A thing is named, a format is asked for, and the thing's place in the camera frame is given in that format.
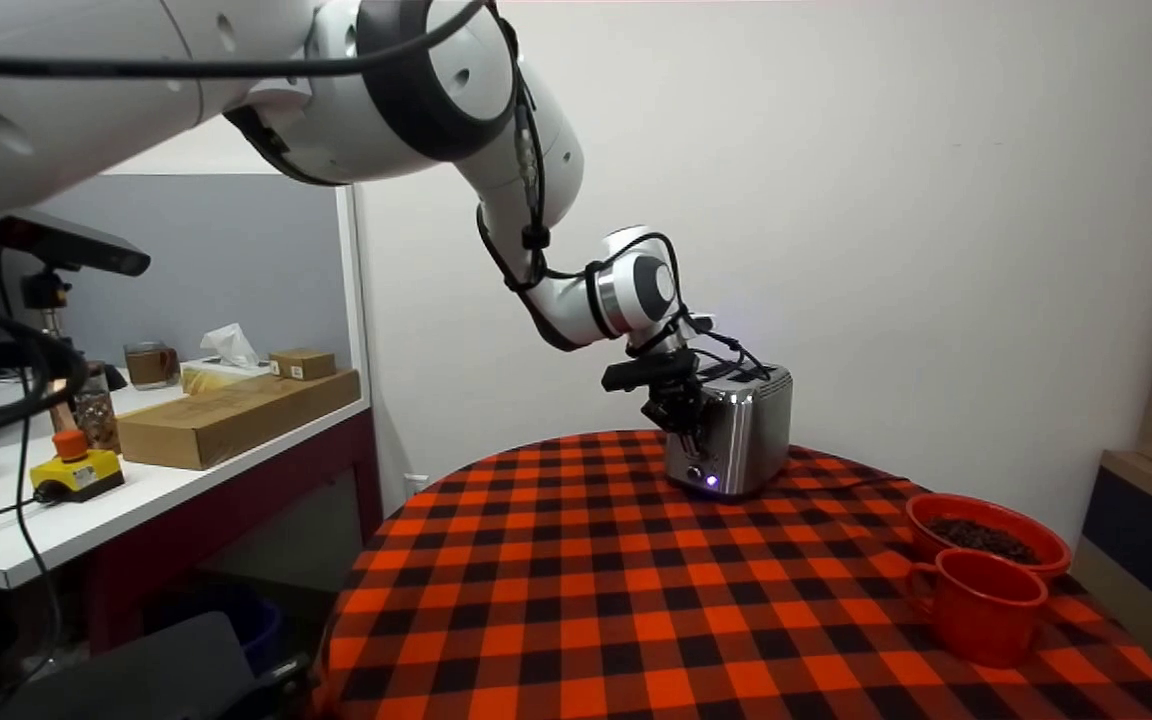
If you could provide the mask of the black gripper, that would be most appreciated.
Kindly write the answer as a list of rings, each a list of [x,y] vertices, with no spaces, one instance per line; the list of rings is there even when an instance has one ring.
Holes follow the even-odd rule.
[[[622,362],[608,362],[600,386],[645,386],[646,400],[638,402],[638,411],[665,433],[691,433],[704,416],[699,361],[687,345],[650,349]]]

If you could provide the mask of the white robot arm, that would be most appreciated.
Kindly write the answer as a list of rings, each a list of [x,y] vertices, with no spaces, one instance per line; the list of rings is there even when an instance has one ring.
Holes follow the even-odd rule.
[[[535,333],[622,339],[611,386],[669,433],[704,416],[665,236],[546,263],[585,153],[497,0],[0,0],[0,218],[213,115],[302,185],[456,166]]]

